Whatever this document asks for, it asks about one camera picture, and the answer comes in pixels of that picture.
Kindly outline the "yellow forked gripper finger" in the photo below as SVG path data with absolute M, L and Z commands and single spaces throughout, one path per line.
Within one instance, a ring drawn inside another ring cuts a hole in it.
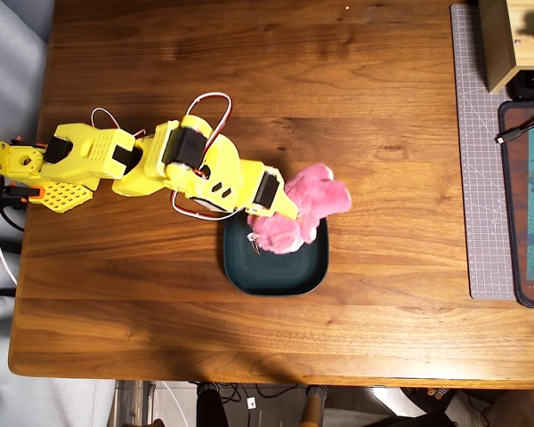
M 295 220 L 298 216 L 298 208 L 286 194 L 276 194 L 270 207 L 254 202 L 248 207 L 247 213 L 261 217 L 272 217 L 274 214 L 279 214 L 290 220 Z

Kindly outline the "yellow gripper body black servo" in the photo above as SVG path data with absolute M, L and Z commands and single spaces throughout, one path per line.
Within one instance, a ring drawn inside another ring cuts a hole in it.
M 260 161 L 240 160 L 242 184 L 237 196 L 236 207 L 247 212 L 256 202 L 270 207 L 276 194 L 285 194 L 284 180 L 277 168 Z

